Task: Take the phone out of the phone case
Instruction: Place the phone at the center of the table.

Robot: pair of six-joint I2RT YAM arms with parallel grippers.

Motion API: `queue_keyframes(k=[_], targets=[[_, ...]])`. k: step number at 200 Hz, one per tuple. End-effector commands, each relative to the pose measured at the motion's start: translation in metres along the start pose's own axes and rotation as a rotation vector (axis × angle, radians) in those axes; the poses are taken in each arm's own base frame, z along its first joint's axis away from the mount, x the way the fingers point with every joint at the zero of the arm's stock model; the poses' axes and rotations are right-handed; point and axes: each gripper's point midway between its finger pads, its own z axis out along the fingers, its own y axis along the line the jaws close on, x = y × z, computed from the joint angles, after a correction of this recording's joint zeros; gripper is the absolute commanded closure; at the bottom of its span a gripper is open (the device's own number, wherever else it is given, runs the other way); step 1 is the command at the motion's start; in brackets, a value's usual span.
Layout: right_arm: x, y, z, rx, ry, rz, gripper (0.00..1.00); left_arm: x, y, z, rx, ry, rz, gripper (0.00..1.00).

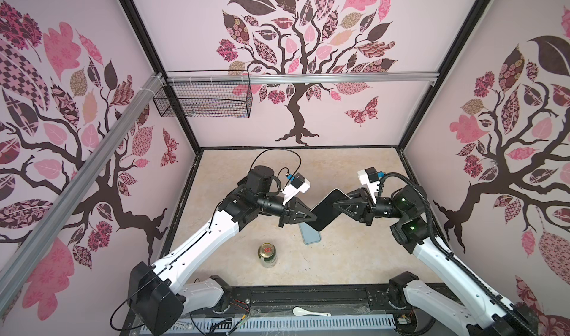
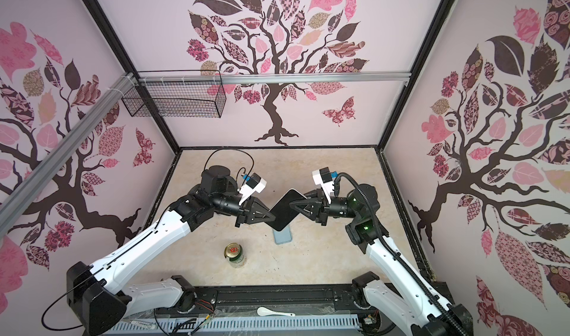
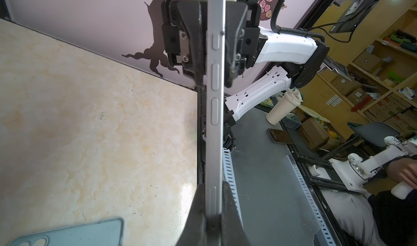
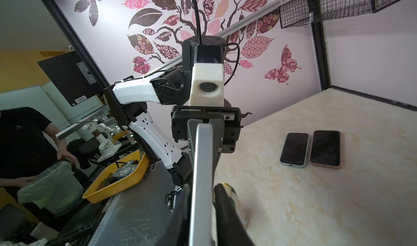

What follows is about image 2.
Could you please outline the black smartphone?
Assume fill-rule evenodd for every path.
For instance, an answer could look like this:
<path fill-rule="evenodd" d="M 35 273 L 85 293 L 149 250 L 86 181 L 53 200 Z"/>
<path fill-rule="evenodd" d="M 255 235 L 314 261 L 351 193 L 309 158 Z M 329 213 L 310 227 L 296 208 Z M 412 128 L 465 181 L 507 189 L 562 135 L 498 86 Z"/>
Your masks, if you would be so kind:
<path fill-rule="evenodd" d="M 304 202 L 307 198 L 295 189 L 289 189 L 276 204 L 270 208 L 270 213 L 275 217 L 268 222 L 274 231 L 283 231 L 298 215 L 298 211 L 290 206 L 292 202 Z"/>

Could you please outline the light blue phone case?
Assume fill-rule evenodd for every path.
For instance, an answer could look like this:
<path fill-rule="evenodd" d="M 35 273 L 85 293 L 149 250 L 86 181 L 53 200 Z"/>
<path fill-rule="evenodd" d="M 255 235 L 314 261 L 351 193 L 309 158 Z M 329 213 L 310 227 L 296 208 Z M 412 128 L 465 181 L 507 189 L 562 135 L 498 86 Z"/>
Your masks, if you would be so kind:
<path fill-rule="evenodd" d="M 273 230 L 273 236 L 276 245 L 284 245 L 292 242 L 292 232 L 289 225 L 280 231 Z"/>

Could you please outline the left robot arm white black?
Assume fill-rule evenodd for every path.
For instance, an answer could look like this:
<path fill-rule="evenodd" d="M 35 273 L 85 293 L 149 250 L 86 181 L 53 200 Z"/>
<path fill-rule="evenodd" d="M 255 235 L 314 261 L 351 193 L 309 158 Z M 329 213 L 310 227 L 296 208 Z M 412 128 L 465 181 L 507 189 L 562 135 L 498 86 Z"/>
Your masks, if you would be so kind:
<path fill-rule="evenodd" d="M 195 288 L 182 276 L 143 285 L 128 282 L 146 264 L 173 243 L 198 229 L 215 214 L 233 216 L 236 226 L 275 220 L 255 197 L 267 186 L 258 174 L 245 177 L 239 186 L 224 166 L 213 165 L 201 182 L 163 212 L 133 240 L 107 256 L 68 269 L 67 303 L 81 321 L 86 335 L 102 335 L 123 318 L 152 309 L 187 313 L 197 301 Z"/>

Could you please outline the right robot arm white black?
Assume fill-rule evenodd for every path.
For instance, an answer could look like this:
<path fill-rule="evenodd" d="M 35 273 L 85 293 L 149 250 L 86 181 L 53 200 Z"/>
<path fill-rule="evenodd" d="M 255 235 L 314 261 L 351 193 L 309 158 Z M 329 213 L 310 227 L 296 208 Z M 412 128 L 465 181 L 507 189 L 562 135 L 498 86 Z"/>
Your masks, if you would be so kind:
<path fill-rule="evenodd" d="M 353 281 L 356 304 L 372 307 L 405 335 L 472 335 L 473 318 L 461 304 L 452 303 L 423 278 L 401 253 L 376 215 L 376 189 L 357 185 L 346 197 L 323 189 L 294 199 L 289 207 L 316 223 L 327 218 L 349 218 L 350 241 L 380 267 L 390 283 L 371 274 Z"/>

